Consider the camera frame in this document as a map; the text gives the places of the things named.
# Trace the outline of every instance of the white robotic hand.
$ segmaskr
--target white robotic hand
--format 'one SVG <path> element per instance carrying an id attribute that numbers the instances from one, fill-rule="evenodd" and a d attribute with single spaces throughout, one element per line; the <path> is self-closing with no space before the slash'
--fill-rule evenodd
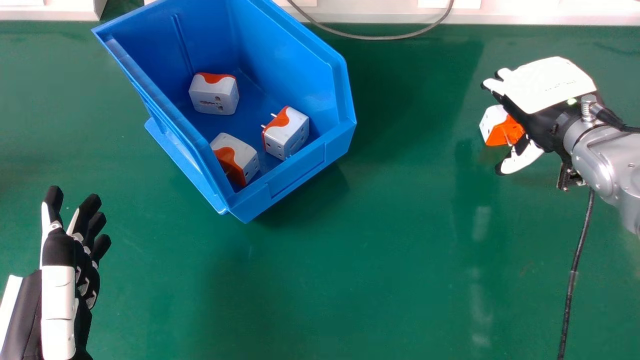
<path id="1" fill-rule="evenodd" d="M 496 166 L 498 174 L 520 170 L 543 152 L 556 152 L 562 160 L 559 189 L 590 186 L 619 209 L 625 228 L 640 234 L 640 128 L 625 125 L 605 107 L 583 70 L 569 60 L 547 58 L 514 71 L 498 70 L 482 88 L 500 103 L 487 110 L 481 123 L 485 142 L 512 145 Z"/>
<path id="2" fill-rule="evenodd" d="M 52 186 L 42 202 L 40 269 L 7 283 L 0 304 L 0 360 L 91 359 L 90 310 L 100 291 L 99 261 L 111 239 L 96 238 L 106 224 L 98 195 L 78 207 L 66 232 L 62 200 L 60 188 Z"/>

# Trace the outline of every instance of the green table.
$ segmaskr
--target green table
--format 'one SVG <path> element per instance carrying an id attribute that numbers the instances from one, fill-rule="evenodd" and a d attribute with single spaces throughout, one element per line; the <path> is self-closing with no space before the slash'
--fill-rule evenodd
<path id="1" fill-rule="evenodd" d="M 134 4 L 113 1 L 112 17 Z M 146 133 L 90 32 L 0 23 L 0 286 L 38 264 L 50 184 L 99 193 L 114 241 L 101 359 L 551 359 L 586 189 L 559 159 L 497 177 L 477 128 L 500 67 L 560 55 L 637 124 L 640 29 L 442 26 L 401 42 L 320 35 L 348 61 L 347 156 L 256 221 L 219 216 Z M 415 26 L 341 26 L 400 33 Z M 640 356 L 640 245 L 596 203 L 568 359 Z"/>

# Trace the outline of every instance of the storage bin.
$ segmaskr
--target storage bin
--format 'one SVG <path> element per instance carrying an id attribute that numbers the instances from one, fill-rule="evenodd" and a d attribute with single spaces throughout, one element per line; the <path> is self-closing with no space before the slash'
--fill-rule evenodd
<path id="1" fill-rule="evenodd" d="M 348 150 L 356 118 L 344 58 L 270 0 L 160 0 L 93 32 L 140 94 L 146 129 L 220 214 L 247 223 Z M 196 72 L 237 78 L 234 115 L 194 110 Z M 264 150 L 260 125 L 287 105 L 311 126 L 283 162 Z M 259 153 L 245 188 L 230 183 L 209 147 L 222 132 Z"/>

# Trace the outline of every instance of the white cube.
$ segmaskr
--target white cube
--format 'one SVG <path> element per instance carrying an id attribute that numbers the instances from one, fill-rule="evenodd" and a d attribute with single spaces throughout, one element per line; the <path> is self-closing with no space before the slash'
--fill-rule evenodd
<path id="1" fill-rule="evenodd" d="M 247 143 L 220 133 L 210 144 L 229 180 L 246 186 L 260 169 L 258 153 Z"/>
<path id="2" fill-rule="evenodd" d="M 196 111 L 215 115 L 233 115 L 240 100 L 235 76 L 206 72 L 193 76 L 189 96 Z"/>
<path id="3" fill-rule="evenodd" d="M 262 130 L 265 150 L 280 160 L 295 154 L 309 139 L 309 117 L 286 106 Z"/>

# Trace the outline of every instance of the gray cable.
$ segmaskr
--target gray cable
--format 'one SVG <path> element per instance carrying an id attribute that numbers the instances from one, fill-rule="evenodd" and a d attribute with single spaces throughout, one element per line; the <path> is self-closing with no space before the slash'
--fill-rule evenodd
<path id="1" fill-rule="evenodd" d="M 336 35 L 341 36 L 341 37 L 354 38 L 356 40 L 402 40 L 402 39 L 412 38 L 412 37 L 416 37 L 416 36 L 422 35 L 422 34 L 426 33 L 427 31 L 429 31 L 429 30 L 435 28 L 436 26 L 438 26 L 441 22 L 443 22 L 449 16 L 449 14 L 451 13 L 451 10 L 453 9 L 453 2 L 454 1 L 455 0 L 449 0 L 449 5 L 447 6 L 447 11 L 445 11 L 444 14 L 442 14 L 442 16 L 438 20 L 436 20 L 436 22 L 434 22 L 433 24 L 427 26 L 424 29 L 421 29 L 421 30 L 418 30 L 418 31 L 414 31 L 413 33 L 409 33 L 409 34 L 403 34 L 403 35 L 369 37 L 369 36 L 365 36 L 365 35 L 355 35 L 355 34 L 343 33 L 342 31 L 338 31 L 336 29 L 332 29 L 332 28 L 329 28 L 327 26 L 324 26 L 324 25 L 320 24 L 318 21 L 316 21 L 314 18 L 312 18 L 304 10 L 302 10 L 298 5 L 296 5 L 296 3 L 293 2 L 293 0 L 287 0 L 287 2 L 289 4 L 291 4 L 291 6 L 293 6 L 293 8 L 296 9 L 296 11 L 300 13 L 300 15 L 304 16 L 307 20 L 309 20 L 309 22 L 311 22 L 313 25 L 317 26 L 318 28 L 321 28 L 322 30 L 325 30 L 325 31 L 330 32 L 332 34 L 336 34 Z"/>

